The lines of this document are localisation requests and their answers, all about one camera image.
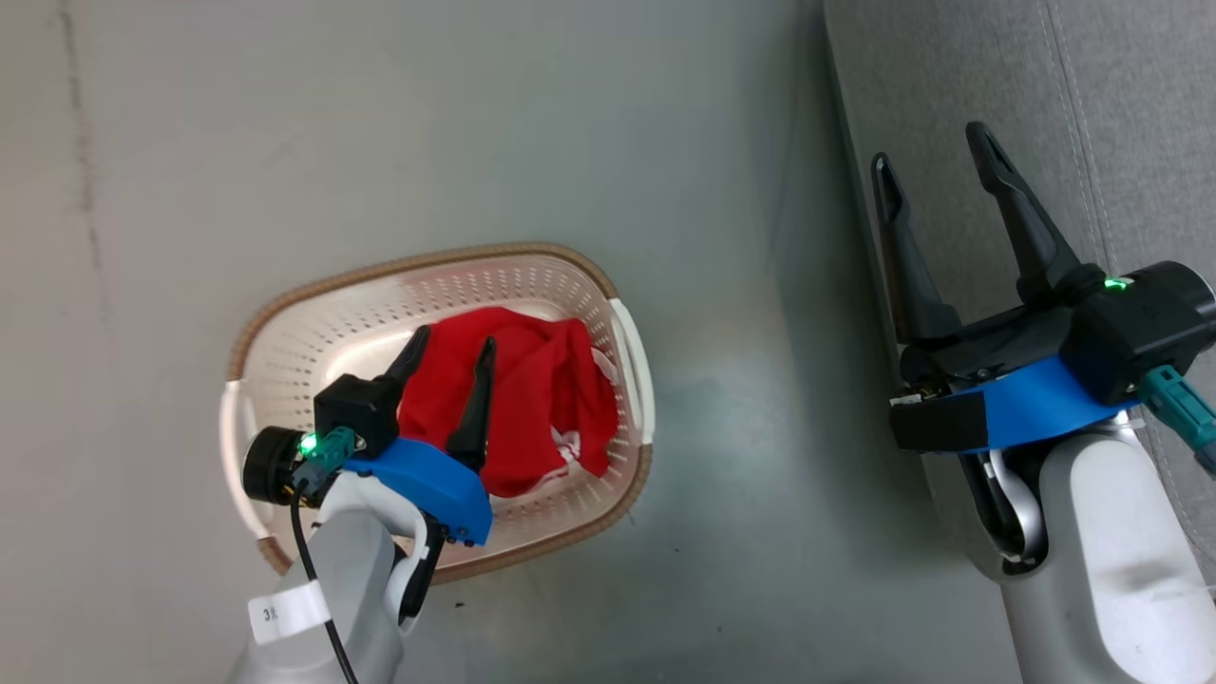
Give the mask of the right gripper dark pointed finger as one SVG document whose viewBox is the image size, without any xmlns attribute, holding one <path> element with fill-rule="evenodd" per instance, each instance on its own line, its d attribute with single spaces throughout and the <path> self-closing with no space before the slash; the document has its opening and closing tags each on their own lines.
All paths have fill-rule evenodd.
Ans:
<svg viewBox="0 0 1216 684">
<path fill-rule="evenodd" d="M 966 127 L 978 180 L 997 202 L 1017 260 L 1017 297 L 1026 305 L 1068 302 L 1066 280 L 1082 267 L 1012 157 L 981 120 Z"/>
<path fill-rule="evenodd" d="M 891 161 L 878 153 L 869 162 L 883 269 L 900 344 L 945 340 L 959 332 L 959 313 L 941 299 L 912 228 L 912 207 Z"/>
</svg>

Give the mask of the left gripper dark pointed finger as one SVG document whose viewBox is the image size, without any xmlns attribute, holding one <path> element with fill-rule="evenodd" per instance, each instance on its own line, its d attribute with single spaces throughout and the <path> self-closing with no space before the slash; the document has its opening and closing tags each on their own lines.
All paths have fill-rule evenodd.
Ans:
<svg viewBox="0 0 1216 684">
<path fill-rule="evenodd" d="M 486 462 L 499 342 L 489 336 L 473 365 L 473 382 L 458 425 L 445 442 L 447 456 L 479 473 Z"/>
<path fill-rule="evenodd" d="M 385 381 L 395 389 L 398 400 L 404 396 L 404 389 L 407 388 L 409 379 L 413 376 L 421 368 L 423 355 L 426 355 L 426 349 L 430 340 L 430 326 L 422 325 L 421 327 L 413 330 L 412 337 L 409 338 L 407 344 L 399 351 L 398 355 L 392 359 L 389 368 L 378 376 L 379 381 Z"/>
</svg>

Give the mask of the right gripper black blue body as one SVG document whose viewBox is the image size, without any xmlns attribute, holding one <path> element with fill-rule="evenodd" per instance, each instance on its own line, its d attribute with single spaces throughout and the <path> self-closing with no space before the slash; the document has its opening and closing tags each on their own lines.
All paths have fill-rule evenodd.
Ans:
<svg viewBox="0 0 1216 684">
<path fill-rule="evenodd" d="M 1214 449 L 1214 408 L 1188 383 L 1214 346 L 1214 290 L 1160 260 L 1121 277 L 1087 269 L 1066 302 L 1055 354 L 972 389 L 897 408 L 897 443 L 913 452 L 991 452 L 1088 428 L 1145 407 L 1194 452 Z"/>
</svg>

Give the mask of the left gripper black blue body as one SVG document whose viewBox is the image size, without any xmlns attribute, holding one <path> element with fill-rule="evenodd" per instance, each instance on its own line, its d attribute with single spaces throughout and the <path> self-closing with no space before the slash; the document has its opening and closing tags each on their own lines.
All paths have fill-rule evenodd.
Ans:
<svg viewBox="0 0 1216 684">
<path fill-rule="evenodd" d="M 265 501 L 261 494 L 252 494 L 252 487 L 246 486 L 247 453 L 257 437 L 255 407 L 246 385 L 240 380 L 240 518 L 257 542 L 274 542 L 278 540 L 272 525 L 276 508 L 286 509 L 287 504 Z M 465 545 L 484 545 L 489 538 L 492 515 L 482 478 L 434 445 L 398 439 L 385 454 L 372 460 L 351 458 L 334 475 L 344 472 L 378 480 L 387 489 L 446 525 L 450 534 Z"/>
</svg>

